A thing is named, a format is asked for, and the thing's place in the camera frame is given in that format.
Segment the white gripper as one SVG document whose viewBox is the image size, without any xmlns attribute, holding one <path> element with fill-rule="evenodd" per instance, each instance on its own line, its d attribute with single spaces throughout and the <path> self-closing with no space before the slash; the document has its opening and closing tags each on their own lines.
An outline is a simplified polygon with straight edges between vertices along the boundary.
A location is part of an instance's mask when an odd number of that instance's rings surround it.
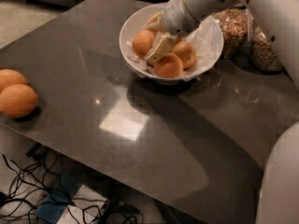
<svg viewBox="0 0 299 224">
<path fill-rule="evenodd" d="M 164 6 L 163 13 L 155 13 L 143 26 L 144 30 L 160 32 L 156 35 L 152 48 L 144 60 L 149 64 L 155 64 L 177 44 L 178 35 L 188 36 L 199 25 L 200 23 L 190 14 L 184 0 L 169 0 Z"/>
</svg>

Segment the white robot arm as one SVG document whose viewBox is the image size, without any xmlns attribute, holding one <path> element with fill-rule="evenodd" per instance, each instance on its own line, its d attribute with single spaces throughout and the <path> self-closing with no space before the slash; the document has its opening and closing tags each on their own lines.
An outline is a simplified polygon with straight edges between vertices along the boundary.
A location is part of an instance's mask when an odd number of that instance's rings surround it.
<svg viewBox="0 0 299 224">
<path fill-rule="evenodd" d="M 185 36 L 213 12 L 242 3 L 299 85 L 299 0 L 170 0 L 146 27 Z M 265 166 L 256 224 L 299 224 L 299 123 L 275 143 Z"/>
</svg>

